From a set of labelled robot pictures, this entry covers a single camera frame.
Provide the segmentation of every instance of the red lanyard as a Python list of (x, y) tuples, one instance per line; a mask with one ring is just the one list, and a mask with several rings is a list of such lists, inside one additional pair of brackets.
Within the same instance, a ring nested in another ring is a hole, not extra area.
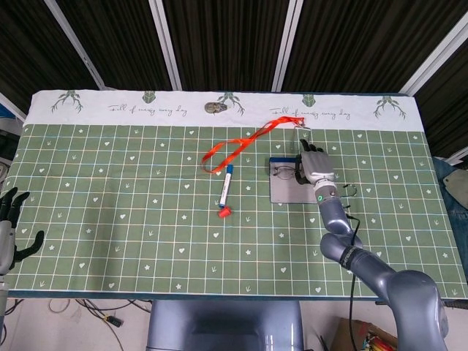
[[(304, 126), (304, 117), (289, 117), (289, 116), (282, 116), (279, 117), (278, 119), (274, 119), (272, 121), (269, 121), (267, 124), (265, 124), (262, 128), (257, 130), (251, 137), (244, 137), (241, 139), (231, 139), (231, 140), (226, 140), (223, 141), (222, 143), (216, 144), (209, 152), (206, 153), (206, 155), (202, 159), (202, 169), (205, 170), (206, 172), (209, 173), (215, 173), (220, 170), (222, 170), (224, 167), (226, 167), (228, 164), (231, 163), (231, 161), (236, 158), (247, 146), (249, 146), (252, 142), (255, 141), (258, 137), (261, 137), (264, 134), (269, 133), (272, 129), (276, 128), (278, 124), (283, 124), (283, 123), (294, 123), (296, 126), (303, 127)], [(224, 144), (241, 144), (237, 150), (231, 153), (226, 159), (221, 162), (218, 167), (216, 167), (214, 170), (207, 170), (205, 167), (205, 162), (208, 161)]]

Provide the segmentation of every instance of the floor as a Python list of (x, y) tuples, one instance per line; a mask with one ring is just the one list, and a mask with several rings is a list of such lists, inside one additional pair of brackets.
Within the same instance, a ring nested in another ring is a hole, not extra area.
[[(96, 301), (101, 307), (121, 306), (126, 301)], [(24, 301), (16, 311), (6, 318), (7, 340), (1, 351), (47, 350), (47, 351), (102, 351), (119, 350), (118, 343), (110, 330), (92, 317), (83, 307), (71, 301), (60, 314), (48, 308), (49, 300), (30, 299)], [(52, 300), (55, 310), (65, 307), (66, 300)], [(321, 350), (317, 335), (324, 336), (330, 345), (339, 317), (346, 317), (346, 301), (301, 302), (304, 341), (306, 349)], [(128, 306), (115, 312), (124, 320), (120, 328), (114, 328), (125, 351), (144, 351), (146, 346), (149, 314)], [(369, 301), (355, 303), (355, 319), (372, 322), (381, 329), (396, 334), (395, 322), (387, 306), (375, 306)], [(450, 332), (446, 343), (450, 351), (466, 349), (468, 311), (447, 309)]]

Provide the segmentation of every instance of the dark ceiling panel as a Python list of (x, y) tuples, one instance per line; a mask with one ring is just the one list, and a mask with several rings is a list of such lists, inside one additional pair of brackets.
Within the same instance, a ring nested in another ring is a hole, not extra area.
[(172, 90), (147, 0), (58, 0), (106, 86)]
[(24, 113), (47, 89), (96, 89), (42, 0), (0, 2), (0, 92)]
[(449, 157), (468, 146), (468, 42), (415, 97), (434, 156)]
[(169, 0), (184, 90), (270, 91), (288, 0)]
[(466, 0), (305, 0), (284, 91), (397, 92)]

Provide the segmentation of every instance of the red cap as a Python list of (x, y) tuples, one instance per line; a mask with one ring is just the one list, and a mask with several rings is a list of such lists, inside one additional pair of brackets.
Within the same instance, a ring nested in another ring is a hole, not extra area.
[(231, 209), (225, 206), (220, 212), (218, 212), (218, 216), (220, 218), (225, 218), (231, 214)]

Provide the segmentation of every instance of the white marker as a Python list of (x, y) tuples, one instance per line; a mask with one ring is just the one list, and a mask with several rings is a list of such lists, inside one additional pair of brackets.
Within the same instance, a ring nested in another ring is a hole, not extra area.
[(221, 200), (219, 201), (219, 207), (224, 208), (226, 205), (227, 192), (229, 190), (229, 183), (231, 182), (231, 176), (233, 175), (233, 165), (227, 165), (226, 178), (224, 178), (224, 185), (222, 186)]

